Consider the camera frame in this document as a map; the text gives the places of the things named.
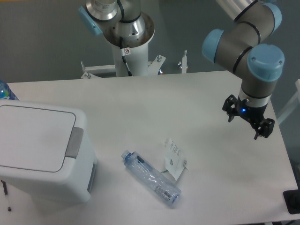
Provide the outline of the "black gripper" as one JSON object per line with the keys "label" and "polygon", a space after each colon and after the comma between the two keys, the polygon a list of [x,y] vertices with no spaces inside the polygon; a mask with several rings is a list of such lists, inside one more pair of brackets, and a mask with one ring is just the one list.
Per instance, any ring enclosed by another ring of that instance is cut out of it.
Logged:
{"label": "black gripper", "polygon": [[251,107],[246,100],[238,100],[234,95],[230,95],[224,102],[222,110],[228,115],[228,122],[231,122],[237,114],[246,120],[255,130],[254,139],[258,137],[268,138],[273,132],[275,121],[271,118],[265,119],[263,114],[267,105],[262,107]]}

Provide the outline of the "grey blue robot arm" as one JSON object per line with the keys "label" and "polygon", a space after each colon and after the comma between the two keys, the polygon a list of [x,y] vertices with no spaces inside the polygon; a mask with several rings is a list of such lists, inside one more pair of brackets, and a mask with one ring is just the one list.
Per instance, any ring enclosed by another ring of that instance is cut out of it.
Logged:
{"label": "grey blue robot arm", "polygon": [[[280,78],[285,56],[280,48],[264,43],[282,21],[280,9],[257,0],[220,0],[219,6],[236,23],[225,32],[212,30],[202,44],[202,54],[242,80],[239,95],[223,104],[229,121],[239,116],[256,136],[267,138],[275,122],[264,112]],[[148,61],[148,44],[155,28],[138,0],[88,0],[79,17],[93,35],[103,35],[111,45],[117,76],[151,76],[158,68]]]}

